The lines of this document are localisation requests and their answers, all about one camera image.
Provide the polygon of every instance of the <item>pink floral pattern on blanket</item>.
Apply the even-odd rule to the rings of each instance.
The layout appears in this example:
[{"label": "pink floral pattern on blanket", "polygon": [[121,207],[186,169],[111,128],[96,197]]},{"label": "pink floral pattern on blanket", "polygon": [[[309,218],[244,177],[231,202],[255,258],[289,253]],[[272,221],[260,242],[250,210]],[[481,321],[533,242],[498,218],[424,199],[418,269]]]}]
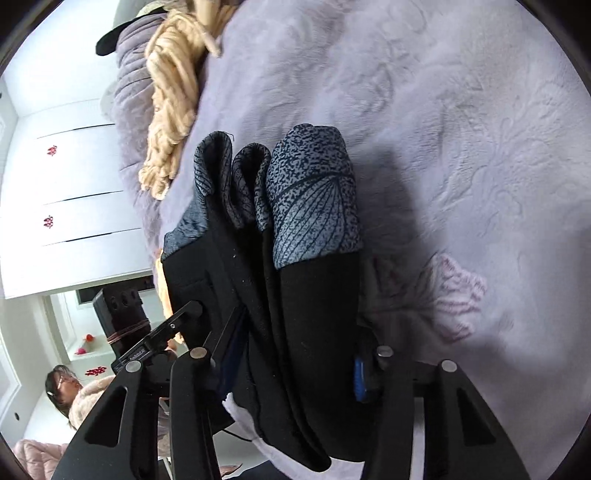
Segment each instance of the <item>pink floral pattern on blanket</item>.
[{"label": "pink floral pattern on blanket", "polygon": [[443,340],[455,342],[475,331],[486,290],[483,276],[447,253],[433,255],[411,281],[394,257],[374,256],[365,263],[361,311],[370,322],[373,314],[383,312],[420,319]]}]

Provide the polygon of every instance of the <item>black hair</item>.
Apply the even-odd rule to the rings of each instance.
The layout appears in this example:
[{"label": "black hair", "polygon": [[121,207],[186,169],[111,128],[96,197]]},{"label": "black hair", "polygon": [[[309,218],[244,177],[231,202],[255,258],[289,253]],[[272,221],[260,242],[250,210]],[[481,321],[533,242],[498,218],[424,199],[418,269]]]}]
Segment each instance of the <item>black hair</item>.
[{"label": "black hair", "polygon": [[65,365],[57,365],[51,372],[47,374],[47,377],[45,378],[45,393],[47,394],[47,398],[49,398],[51,403],[53,403],[53,406],[57,408],[57,410],[65,418],[68,418],[68,415],[70,414],[70,407],[72,405],[63,403],[60,400],[60,392],[57,389],[56,374],[60,374],[60,376],[63,377],[72,378],[76,378],[76,374]]}]

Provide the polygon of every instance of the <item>fleece blanket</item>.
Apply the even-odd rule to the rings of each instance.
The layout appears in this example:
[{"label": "fleece blanket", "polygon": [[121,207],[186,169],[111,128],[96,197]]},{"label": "fleece blanket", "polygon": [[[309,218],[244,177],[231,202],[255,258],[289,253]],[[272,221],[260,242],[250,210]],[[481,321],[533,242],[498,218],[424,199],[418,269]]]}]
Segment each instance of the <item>fleece blanket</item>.
[{"label": "fleece blanket", "polygon": [[548,31],[514,0],[246,0],[158,203],[137,182],[138,24],[119,40],[115,112],[150,250],[193,196],[207,134],[272,149],[296,124],[336,126],[365,244],[360,316],[416,359],[458,362],[548,478],[591,411],[591,100]]}]

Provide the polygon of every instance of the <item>metal screw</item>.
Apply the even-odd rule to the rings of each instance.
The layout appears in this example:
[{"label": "metal screw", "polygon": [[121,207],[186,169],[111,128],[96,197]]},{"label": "metal screw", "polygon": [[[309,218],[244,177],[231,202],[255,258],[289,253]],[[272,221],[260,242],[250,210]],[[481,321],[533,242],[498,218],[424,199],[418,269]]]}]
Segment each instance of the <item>metal screw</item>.
[{"label": "metal screw", "polygon": [[191,358],[204,358],[207,355],[207,349],[203,348],[202,346],[198,346],[189,352]]},{"label": "metal screw", "polygon": [[378,357],[381,358],[390,358],[394,354],[394,350],[392,350],[392,348],[388,345],[380,345],[375,349],[375,351],[378,354]]},{"label": "metal screw", "polygon": [[441,368],[443,368],[443,371],[452,374],[457,370],[457,365],[455,362],[452,362],[451,360],[444,360],[443,362],[441,362]]},{"label": "metal screw", "polygon": [[140,368],[142,368],[142,364],[139,363],[137,360],[132,360],[131,362],[125,365],[125,369],[130,374],[137,372]]}]

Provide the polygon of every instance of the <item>red sticker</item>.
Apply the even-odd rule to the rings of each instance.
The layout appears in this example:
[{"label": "red sticker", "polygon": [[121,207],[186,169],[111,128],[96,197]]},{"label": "red sticker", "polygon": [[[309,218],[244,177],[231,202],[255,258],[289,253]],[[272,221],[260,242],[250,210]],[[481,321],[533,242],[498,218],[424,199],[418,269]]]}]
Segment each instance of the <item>red sticker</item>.
[{"label": "red sticker", "polygon": [[91,368],[90,370],[87,370],[85,375],[87,377],[98,377],[99,375],[102,375],[106,371],[107,371],[107,367],[96,367],[96,368]]}]

